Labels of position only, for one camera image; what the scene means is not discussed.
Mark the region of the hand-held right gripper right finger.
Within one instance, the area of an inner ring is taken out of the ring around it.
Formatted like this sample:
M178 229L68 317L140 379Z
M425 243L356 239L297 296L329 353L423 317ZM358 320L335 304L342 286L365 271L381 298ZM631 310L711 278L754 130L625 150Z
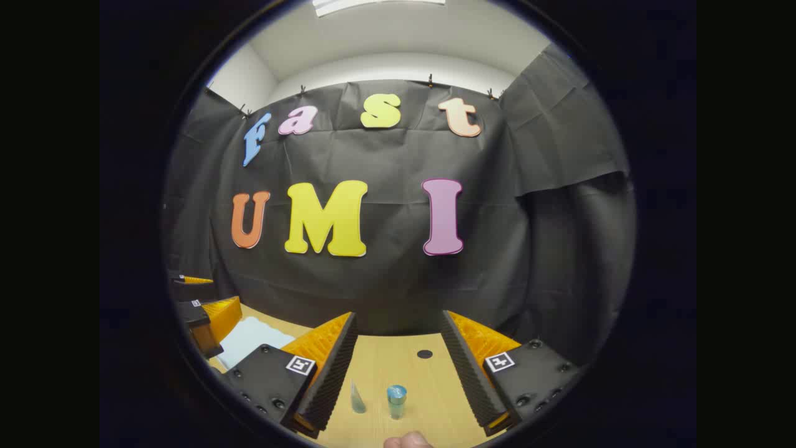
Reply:
M529 424L565 396L580 366L533 338L519 343L444 310L441 335L467 402L486 436Z

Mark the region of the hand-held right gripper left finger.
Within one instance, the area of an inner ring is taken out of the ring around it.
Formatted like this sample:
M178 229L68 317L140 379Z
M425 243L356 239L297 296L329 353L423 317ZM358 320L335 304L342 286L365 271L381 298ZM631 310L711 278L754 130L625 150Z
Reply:
M217 378L262 419L316 439L335 410L358 335L356 314L347 312L284 348L259 344Z

